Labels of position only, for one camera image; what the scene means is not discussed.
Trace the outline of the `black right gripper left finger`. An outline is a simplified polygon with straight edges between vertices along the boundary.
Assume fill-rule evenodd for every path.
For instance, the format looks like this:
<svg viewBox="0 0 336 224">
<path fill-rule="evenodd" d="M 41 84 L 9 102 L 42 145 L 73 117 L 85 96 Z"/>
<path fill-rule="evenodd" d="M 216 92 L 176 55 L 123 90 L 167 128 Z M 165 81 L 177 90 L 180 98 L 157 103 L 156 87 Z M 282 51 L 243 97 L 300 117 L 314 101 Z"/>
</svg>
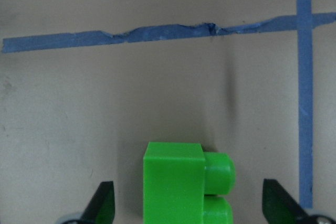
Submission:
<svg viewBox="0 0 336 224">
<path fill-rule="evenodd" d="M 113 181 L 101 182 L 88 203 L 79 223 L 113 223 L 115 218 L 115 196 Z"/>
</svg>

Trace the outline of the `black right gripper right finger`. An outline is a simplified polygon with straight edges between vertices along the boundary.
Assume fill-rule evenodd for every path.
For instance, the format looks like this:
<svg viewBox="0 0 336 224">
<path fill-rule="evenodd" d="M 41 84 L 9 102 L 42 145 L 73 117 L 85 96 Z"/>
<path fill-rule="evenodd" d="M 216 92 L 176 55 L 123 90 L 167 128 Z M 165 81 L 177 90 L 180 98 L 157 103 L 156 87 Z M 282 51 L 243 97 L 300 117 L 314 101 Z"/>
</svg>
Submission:
<svg viewBox="0 0 336 224">
<path fill-rule="evenodd" d="M 323 215 L 309 215 L 275 179 L 264 179 L 262 211 L 268 223 L 325 223 Z"/>
</svg>

